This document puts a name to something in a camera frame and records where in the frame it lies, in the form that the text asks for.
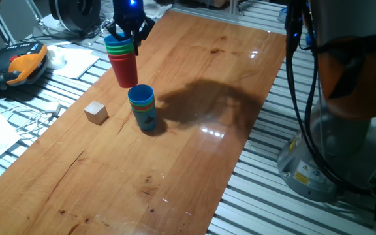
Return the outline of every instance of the yellow label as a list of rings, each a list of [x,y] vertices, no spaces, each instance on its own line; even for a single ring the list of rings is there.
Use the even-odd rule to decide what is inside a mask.
[[[300,181],[301,183],[305,185],[307,185],[309,181],[309,178],[307,176],[299,173],[298,171],[295,172],[294,178],[296,178],[296,180]]]
[[[297,138],[295,138],[292,142],[291,142],[291,144],[290,144],[290,151],[289,152],[291,152],[293,149],[294,149],[294,147],[295,147],[295,142],[297,141]]]

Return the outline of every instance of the red cup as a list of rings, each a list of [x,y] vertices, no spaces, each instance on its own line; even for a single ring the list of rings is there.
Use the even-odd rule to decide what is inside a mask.
[[[122,88],[134,87],[138,83],[136,55],[134,52],[123,55],[110,55],[112,69],[116,74],[118,84]]]

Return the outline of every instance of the wooden block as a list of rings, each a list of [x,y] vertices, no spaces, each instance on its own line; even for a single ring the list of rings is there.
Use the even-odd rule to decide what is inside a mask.
[[[97,101],[92,101],[84,109],[86,118],[97,125],[101,125],[108,118],[107,109],[103,104],[98,103]]]

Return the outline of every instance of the wood grain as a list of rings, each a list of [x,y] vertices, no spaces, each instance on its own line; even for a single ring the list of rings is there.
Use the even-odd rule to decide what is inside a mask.
[[[137,57],[143,133],[109,70],[1,177],[0,234],[204,234],[284,58],[285,37],[168,12]],[[92,101],[110,115],[87,120]]]

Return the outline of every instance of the cup stack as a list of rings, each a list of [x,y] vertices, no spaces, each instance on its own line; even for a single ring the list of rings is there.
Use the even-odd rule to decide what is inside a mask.
[[[131,38],[118,41],[112,35],[104,38],[108,58],[122,88],[134,87],[138,83],[136,55]]]
[[[137,124],[143,131],[151,131],[156,127],[156,106],[153,88],[140,84],[128,92],[131,110]]]

